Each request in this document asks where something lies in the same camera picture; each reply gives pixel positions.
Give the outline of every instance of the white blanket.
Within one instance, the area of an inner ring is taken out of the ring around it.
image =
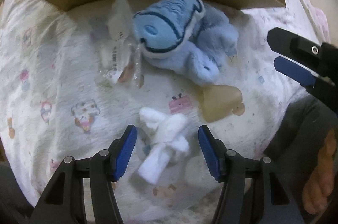
[[[164,221],[202,223],[211,219],[218,199],[215,194],[202,198],[220,185],[209,175],[196,137],[197,128],[205,123],[196,87],[144,62],[145,82],[139,90],[96,84],[99,53],[94,44],[107,37],[105,22],[113,1],[67,13],[42,0],[5,1],[0,23],[0,135],[13,173],[35,205],[65,156],[93,156],[120,137],[128,124],[140,125],[141,107],[170,114],[172,97],[181,93],[191,103],[187,107],[191,155],[169,165],[152,186],[136,174],[144,159],[136,146],[114,192],[124,221],[152,221],[175,213]],[[129,0],[134,11],[156,1]],[[304,93],[299,84],[275,71],[277,54],[266,42],[268,31],[278,26],[318,44],[324,41],[316,36],[301,0],[286,4],[287,8],[247,11],[215,5],[239,30],[237,57],[228,59],[218,83],[242,91],[245,113],[210,123],[209,128],[245,157],[261,155],[290,101]],[[85,192],[90,200],[88,183]]]

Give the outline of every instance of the plastic wrapper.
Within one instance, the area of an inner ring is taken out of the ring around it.
[[[99,41],[98,83],[141,88],[141,48],[132,33],[132,12],[127,0],[115,0],[107,26],[110,39]]]

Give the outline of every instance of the blue gripper pad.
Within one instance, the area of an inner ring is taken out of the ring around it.
[[[224,145],[219,145],[207,125],[202,125],[198,129],[198,142],[201,147],[203,156],[207,162],[210,175],[216,181],[222,182],[222,176],[226,172],[225,155],[226,148]]]
[[[273,65],[276,71],[297,81],[302,87],[313,87],[316,82],[317,78],[313,76],[311,72],[284,57],[277,57]]]
[[[114,151],[112,152],[110,161],[112,162],[112,165],[115,168],[113,176],[116,182],[126,172],[132,150],[134,149],[136,143],[136,139],[137,139],[136,127],[133,125],[128,125],[128,127],[124,131],[124,134],[117,143]]]

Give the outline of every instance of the screw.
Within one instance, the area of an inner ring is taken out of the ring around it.
[[[73,160],[73,158],[71,156],[67,156],[67,157],[65,157],[64,162],[70,163],[70,162],[72,162],[72,160]]]
[[[263,162],[269,164],[269,163],[271,163],[271,159],[267,156],[263,157]]]
[[[108,150],[101,150],[101,151],[100,151],[100,155],[101,155],[101,156],[106,156],[106,155],[108,155],[108,153],[109,153]]]
[[[226,151],[226,154],[227,154],[228,156],[233,157],[233,156],[236,155],[236,152],[235,152],[234,150],[227,150],[227,151]]]
[[[316,46],[312,47],[312,53],[317,55],[318,54],[318,48]]]

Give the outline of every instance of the blue fish plush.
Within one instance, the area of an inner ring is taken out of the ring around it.
[[[162,0],[133,18],[147,62],[200,86],[215,84],[225,55],[237,54],[237,30],[227,16],[201,0]]]

